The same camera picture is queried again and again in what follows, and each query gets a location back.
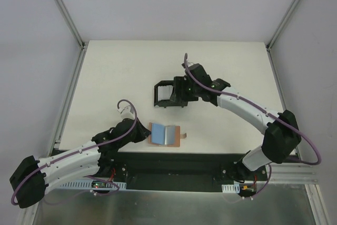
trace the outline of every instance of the black joint housing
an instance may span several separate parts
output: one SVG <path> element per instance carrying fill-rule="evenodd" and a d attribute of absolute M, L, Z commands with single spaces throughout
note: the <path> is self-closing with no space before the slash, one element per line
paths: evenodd
<path fill-rule="evenodd" d="M 115 139 L 126 133 L 132 127 L 133 123 L 134 120 L 132 119 L 123 119 L 116 125 L 116 127 L 110 128 L 109 130 L 98 133 L 92 137 L 92 141 L 96 144 L 100 144 Z M 125 137 L 112 143 L 101 145 L 98 148 L 98 151 L 101 153 L 101 157 L 98 160 L 98 166 L 100 167 L 98 173 L 102 173 L 106 167 L 109 167 L 113 164 L 111 160 L 115 158 L 118 150 L 121 147 L 127 145 L 130 142 L 137 143 L 144 141 L 150 134 L 151 131 L 144 127 L 139 119 L 137 119 L 136 126 Z"/>
<path fill-rule="evenodd" d="M 279 119 L 285 123 L 299 129 L 295 115 L 285 110 L 279 114 Z M 301 137 L 294 131 L 282 125 L 278 121 L 269 123 L 268 128 L 264 133 L 262 144 L 263 154 L 274 163 L 282 163 L 290 153 L 301 142 Z"/>
<path fill-rule="evenodd" d="M 250 175 L 251 171 L 243 164 L 243 156 L 237 163 L 233 164 L 227 170 L 227 176 L 236 182 L 244 182 Z"/>
<path fill-rule="evenodd" d="M 195 79 L 197 79 L 201 84 L 213 90 L 222 91 L 226 87 L 231 86 L 228 82 L 222 79 L 216 79 L 212 81 L 211 77 L 206 73 L 204 67 L 199 63 L 190 66 L 189 70 L 192 76 L 195 77 Z M 189 76 L 188 73 L 186 74 L 186 78 L 191 83 L 192 94 L 194 96 L 201 97 L 203 101 L 211 102 L 213 105 L 217 106 L 217 97 L 220 96 L 220 93 L 215 93 L 202 88 Z"/>
<path fill-rule="evenodd" d="M 172 94 L 168 100 L 158 100 L 159 86 L 172 86 Z M 187 106 L 190 101 L 198 101 L 199 98 L 194 96 L 191 84 L 186 77 L 175 76 L 172 81 L 163 80 L 154 86 L 154 106 L 170 107 L 170 106 Z"/>
<path fill-rule="evenodd" d="M 9 179 L 13 190 L 18 187 L 25 177 L 38 168 L 38 163 L 39 160 L 35 160 L 32 155 L 22 160 Z M 43 199 L 45 190 L 44 174 L 39 171 L 28 179 L 17 192 L 16 199 L 19 207 L 28 208 L 38 203 Z"/>

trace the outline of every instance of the red wire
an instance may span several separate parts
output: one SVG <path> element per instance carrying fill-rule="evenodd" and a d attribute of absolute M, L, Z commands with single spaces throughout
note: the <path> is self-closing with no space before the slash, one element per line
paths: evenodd
<path fill-rule="evenodd" d="M 254 175 L 254 188 L 256 189 L 257 176 Z"/>
<path fill-rule="evenodd" d="M 112 170 L 111 172 L 112 172 L 112 175 L 111 175 L 111 177 L 108 179 L 108 181 L 110 181 L 110 182 L 112 182 L 112 180 L 114 179 L 114 176 L 115 176 L 115 173 L 116 173 L 115 168 L 113 168 L 113 170 Z"/>

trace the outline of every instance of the blue cloth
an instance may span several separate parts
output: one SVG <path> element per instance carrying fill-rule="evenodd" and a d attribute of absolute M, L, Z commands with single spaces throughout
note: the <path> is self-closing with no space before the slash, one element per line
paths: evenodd
<path fill-rule="evenodd" d="M 152 123 L 151 142 L 159 145 L 165 145 L 165 126 Z"/>

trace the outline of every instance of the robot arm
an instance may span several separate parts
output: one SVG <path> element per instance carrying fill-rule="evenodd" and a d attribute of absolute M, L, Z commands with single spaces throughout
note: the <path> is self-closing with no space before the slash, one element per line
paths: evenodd
<path fill-rule="evenodd" d="M 120 109 L 119 112 L 122 121 L 116 127 L 97 134 L 91 141 L 75 149 L 48 158 L 35 159 L 33 156 L 25 158 L 9 180 L 13 190 L 16 191 L 19 185 L 36 171 L 21 184 L 16 193 L 20 208 L 27 208 L 39 202 L 46 194 L 64 183 L 99 173 L 111 166 L 114 155 L 121 147 L 130 142 L 141 142 L 151 134 L 139 119 L 135 120 L 136 115 L 131 106 Z M 100 145 L 126 134 L 131 128 L 129 134 L 123 138 Z"/>
<path fill-rule="evenodd" d="M 294 114 L 288 110 L 279 113 L 263 105 L 252 102 L 242 97 L 230 83 L 222 80 L 213 80 L 200 64 L 189 64 L 187 54 L 183 64 L 186 75 L 176 76 L 171 84 L 174 85 L 173 93 L 167 101 L 156 101 L 158 106 L 187 106 L 188 102 L 197 101 L 198 98 L 210 102 L 215 106 L 230 110 L 237 114 L 263 135 L 263 143 L 249 151 L 237 162 L 227 175 L 236 181 L 245 180 L 251 172 L 271 162 L 282 163 L 300 143 L 301 138 L 270 115 L 278 118 L 298 129 Z M 166 85 L 170 81 L 161 81 L 158 85 Z"/>

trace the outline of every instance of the cable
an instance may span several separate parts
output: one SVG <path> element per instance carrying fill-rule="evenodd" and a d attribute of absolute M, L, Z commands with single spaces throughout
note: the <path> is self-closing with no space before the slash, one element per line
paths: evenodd
<path fill-rule="evenodd" d="M 242 100 L 246 103 L 248 103 L 249 105 L 255 107 L 256 109 L 258 109 L 259 111 L 261 111 L 263 114 L 265 114 L 266 116 L 270 116 L 271 118 L 273 118 L 274 120 L 276 120 L 277 122 L 281 123 L 282 125 L 286 126 L 288 129 L 292 130 L 293 132 L 295 132 L 296 134 L 300 135 L 302 138 L 304 138 L 306 140 L 306 142 L 310 145 L 310 147 L 313 149 L 313 151 L 315 152 L 316 156 L 317 156 L 317 161 L 316 162 L 307 162 L 307 161 L 303 161 L 300 160 L 298 158 L 292 158 L 289 157 L 290 160 L 296 161 L 296 162 L 300 162 L 300 163 L 304 163 L 304 164 L 308 164 L 308 165 L 318 165 L 322 162 L 322 157 L 320 152 L 318 151 L 317 147 L 315 146 L 315 144 L 305 135 L 303 134 L 301 131 L 299 131 L 298 129 L 294 128 L 293 126 L 287 124 L 286 122 L 280 120 L 278 117 L 276 117 L 275 115 L 268 113 L 264 108 L 260 107 L 259 105 L 255 104 L 254 102 L 238 96 L 237 94 L 234 93 L 230 93 L 230 92 L 223 92 L 223 91 L 217 91 L 215 89 L 209 88 L 205 85 L 203 85 L 201 82 L 199 82 L 191 73 L 191 71 L 189 70 L 189 65 L 187 62 L 187 53 L 185 54 L 184 57 L 184 66 L 185 66 L 185 72 L 190 76 L 190 78 L 199 86 L 201 86 L 202 88 L 204 88 L 205 90 L 208 90 L 210 92 L 214 92 L 214 93 L 218 93 L 218 94 L 224 94 L 227 96 L 231 96 L 231 97 L 235 97 L 238 100 Z"/>
<path fill-rule="evenodd" d="M 133 111 L 135 112 L 135 120 L 133 121 L 133 124 L 132 124 L 131 128 L 130 128 L 126 133 L 122 134 L 121 136 L 119 136 L 119 137 L 117 137 L 117 138 L 115 138 L 115 139 L 112 139 L 112 140 L 107 141 L 107 142 L 102 142 L 102 143 L 99 143 L 99 144 L 96 144 L 96 145 L 93 145 L 93 146 L 84 148 L 82 151 L 86 151 L 86 150 L 89 150 L 89 149 L 92 149 L 92 148 L 95 148 L 95 147 L 103 146 L 103 145 L 106 145 L 106 144 L 109 144 L 109 143 L 118 141 L 118 140 L 122 139 L 123 137 L 127 136 L 127 135 L 134 129 L 134 127 L 136 126 L 136 123 L 137 123 L 137 110 L 136 110 L 136 108 L 134 107 L 134 105 L 133 105 L 129 100 L 125 100 L 125 99 L 122 99 L 122 100 L 119 100 L 119 101 L 118 101 L 118 103 L 117 103 L 117 108 L 118 108 L 118 109 L 120 108 L 120 103 L 121 103 L 121 102 L 127 102 L 127 103 L 131 106 L 131 108 L 133 109 Z M 77 150 L 77 151 L 74 151 L 74 152 L 69 153 L 69 154 L 67 154 L 67 155 L 64 155 L 64 156 L 62 156 L 62 157 L 60 157 L 60 158 L 57 158 L 57 159 L 51 161 L 50 164 L 54 164 L 54 163 L 56 163 L 56 162 L 58 162 L 58 161 L 60 161 L 60 160 L 63 160 L 63 159 L 66 159 L 66 158 L 68 158 L 68 157 L 70 157 L 70 156 L 72 156 L 72 155 L 78 154 L 79 152 L 80 152 L 80 151 Z M 13 192 L 13 195 L 12 195 L 12 198 L 11 198 L 11 203 L 12 203 L 12 205 L 14 205 L 14 206 L 17 206 L 17 205 L 18 205 L 18 203 L 15 202 L 15 197 L 16 197 L 18 191 L 20 190 L 20 188 L 24 185 L 24 183 L 26 183 L 27 180 L 30 179 L 34 174 L 36 174 L 36 173 L 39 172 L 40 170 L 46 168 L 47 166 L 48 166 L 48 164 L 42 165 L 41 167 L 39 167 L 39 168 L 37 168 L 36 170 L 34 170 L 33 172 L 31 172 L 27 177 L 25 177 L 25 178 L 20 182 L 20 184 L 17 186 L 17 188 L 16 188 L 16 189 L 14 190 L 14 192 Z"/>
<path fill-rule="evenodd" d="M 270 178 L 272 177 L 272 167 L 270 164 L 268 164 L 268 166 L 269 166 L 269 175 L 268 175 L 267 181 L 264 184 L 264 186 L 259 191 L 257 191 L 256 194 L 254 194 L 254 196 L 260 194 L 263 191 L 263 189 L 265 189 L 265 187 L 269 184 Z"/>
<path fill-rule="evenodd" d="M 248 187 L 254 187 L 254 189 L 256 190 L 256 182 L 257 182 L 257 176 L 254 175 L 254 182 L 253 182 L 253 184 L 247 185 L 247 186 L 248 186 Z"/>
<path fill-rule="evenodd" d="M 240 184 L 244 184 L 244 180 L 234 179 L 234 178 L 231 176 L 230 173 L 227 173 L 226 175 L 227 175 L 227 177 L 229 177 L 231 180 L 233 180 L 233 181 L 235 181 L 235 182 L 237 182 L 237 183 L 240 183 Z"/>
<path fill-rule="evenodd" d="M 113 182 L 110 182 L 110 181 L 106 181 L 106 180 L 104 180 L 104 179 L 95 178 L 95 177 L 93 177 L 93 176 L 86 176 L 86 178 L 89 178 L 89 179 L 92 179 L 92 180 L 101 181 L 101 182 L 104 182 L 104 183 L 107 183 L 107 184 L 112 184 L 114 187 L 117 188 L 117 190 L 115 190 L 115 191 L 110 191 L 110 192 L 108 192 L 108 193 L 99 193 L 99 192 L 97 192 L 96 194 L 97 194 L 98 196 L 109 196 L 109 195 L 114 194 L 115 192 L 117 192 L 117 191 L 120 189 L 120 187 L 119 187 L 117 184 L 115 184 L 115 183 L 113 183 Z"/>
<path fill-rule="evenodd" d="M 111 174 L 111 177 L 108 179 L 108 181 L 112 182 L 112 180 L 114 179 L 115 177 L 115 173 L 116 173 L 116 169 L 115 168 L 112 168 L 113 170 L 111 171 L 112 174 Z"/>
<path fill-rule="evenodd" d="M 271 167 L 271 165 L 270 164 L 267 164 L 268 166 L 269 166 L 269 175 L 268 175 L 268 178 L 267 178 L 267 181 L 266 181 L 266 183 L 264 184 L 264 186 L 259 190 L 259 191 L 257 191 L 256 192 L 256 194 L 254 194 L 253 196 L 251 196 L 250 198 L 244 198 L 244 197 L 242 197 L 241 199 L 238 199 L 238 200 L 236 200 L 236 201 L 233 201 L 233 202 L 230 202 L 230 201 L 228 201 L 228 200 L 226 200 L 226 198 L 224 197 L 224 195 L 222 195 L 222 198 L 227 202 L 227 203 L 229 203 L 229 204 L 235 204 L 235 203 L 238 203 L 238 202 L 240 202 L 240 201 L 242 201 L 242 200 L 253 200 L 253 197 L 255 198 L 255 196 L 257 196 L 258 194 L 260 194 L 265 188 L 266 188 L 266 186 L 269 184 L 269 182 L 270 182 L 270 178 L 272 177 L 272 167 Z"/>
<path fill-rule="evenodd" d="M 49 205 L 49 206 L 57 206 L 57 205 L 64 204 L 64 203 L 66 203 L 66 202 L 68 202 L 68 201 L 71 201 L 71 200 L 74 199 L 75 197 L 77 197 L 77 196 L 79 196 L 79 195 L 81 195 L 82 193 L 85 193 L 85 192 L 90 192 L 90 190 L 83 190 L 83 191 L 81 191 L 81 192 L 78 192 L 78 193 L 76 193 L 76 194 L 70 196 L 69 198 L 67 198 L 67 199 L 65 199 L 65 200 L 61 200 L 61 201 L 56 202 L 56 203 L 50 203 L 50 202 L 46 201 L 46 199 L 45 199 L 45 197 L 44 197 L 44 198 L 42 199 L 42 202 L 46 203 L 46 204 Z"/>

